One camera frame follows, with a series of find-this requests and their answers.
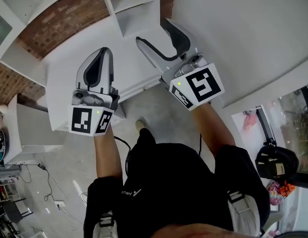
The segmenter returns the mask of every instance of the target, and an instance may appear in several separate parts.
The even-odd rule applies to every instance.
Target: round object
[[[0,162],[3,161],[8,152],[8,141],[3,130],[0,130]]]
[[[199,58],[200,58],[200,56],[194,56],[194,57],[192,58],[192,62],[197,61]]]
[[[102,99],[96,98],[96,97],[91,96],[91,95],[85,96],[85,98],[84,98],[84,103],[87,106],[97,106],[97,107],[100,107],[103,104],[103,102],[104,101]]]
[[[83,94],[82,93],[76,93],[75,96],[79,99],[81,99],[83,97]]]
[[[190,63],[186,63],[181,67],[180,71],[182,75],[186,75],[187,73],[193,71],[193,67]]]

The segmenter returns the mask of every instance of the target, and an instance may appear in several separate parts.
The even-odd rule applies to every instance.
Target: black bag
[[[293,151],[267,144],[260,149],[255,164],[260,177],[285,180],[297,172],[299,161]]]

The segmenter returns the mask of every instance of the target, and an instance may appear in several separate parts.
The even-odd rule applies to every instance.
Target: shoulder strap
[[[260,222],[255,199],[238,191],[228,191],[228,197],[233,230],[243,235],[257,236]]]

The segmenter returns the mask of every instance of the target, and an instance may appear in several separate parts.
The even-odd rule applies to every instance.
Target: chair
[[[4,208],[4,211],[8,217],[8,219],[10,221],[12,221],[13,223],[19,223],[23,218],[33,214],[34,212],[24,212],[24,213],[20,213],[19,212],[19,209],[16,205],[16,202],[19,202],[19,201],[23,201],[25,200],[26,198],[22,198],[20,200],[17,200],[17,201],[7,201],[7,202],[3,202],[3,208]]]

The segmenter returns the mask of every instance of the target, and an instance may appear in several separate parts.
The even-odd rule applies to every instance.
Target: white cabinet
[[[29,162],[34,153],[51,152],[63,145],[64,137],[51,130],[48,113],[18,104],[17,95],[3,115],[3,124],[9,140],[5,164]]]

